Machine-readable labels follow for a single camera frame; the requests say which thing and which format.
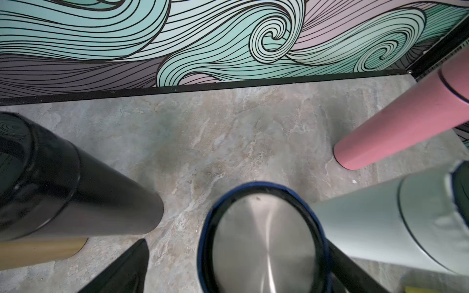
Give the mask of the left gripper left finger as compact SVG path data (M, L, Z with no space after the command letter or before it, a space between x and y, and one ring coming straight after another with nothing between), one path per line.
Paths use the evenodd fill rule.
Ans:
M139 239L79 292L144 292L149 256L150 253L146 240Z

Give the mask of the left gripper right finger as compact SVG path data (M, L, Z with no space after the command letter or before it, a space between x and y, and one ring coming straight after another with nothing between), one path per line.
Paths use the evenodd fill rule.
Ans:
M389 293L330 240L327 244L330 271L350 293Z

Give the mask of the gold thermos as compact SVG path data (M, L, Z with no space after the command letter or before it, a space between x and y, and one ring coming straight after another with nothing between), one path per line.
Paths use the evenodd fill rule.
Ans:
M40 239L1 243L1 270L64 260L77 254L88 238Z

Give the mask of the black thermos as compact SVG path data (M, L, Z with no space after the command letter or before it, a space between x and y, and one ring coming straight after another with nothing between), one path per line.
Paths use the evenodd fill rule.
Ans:
M1 240L146 234L161 222L156 193L71 142L1 113Z

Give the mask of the pink thermos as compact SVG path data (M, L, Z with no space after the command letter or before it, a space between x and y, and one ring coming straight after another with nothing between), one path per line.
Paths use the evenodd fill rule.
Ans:
M447 60L335 144L337 162L357 170L469 120L469 50Z

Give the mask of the yellow cleaning cloth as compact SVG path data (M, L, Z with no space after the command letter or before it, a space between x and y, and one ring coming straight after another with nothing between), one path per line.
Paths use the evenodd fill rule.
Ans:
M440 293L439 291L435 289L420 288L416 286L405 286L404 292L405 293Z

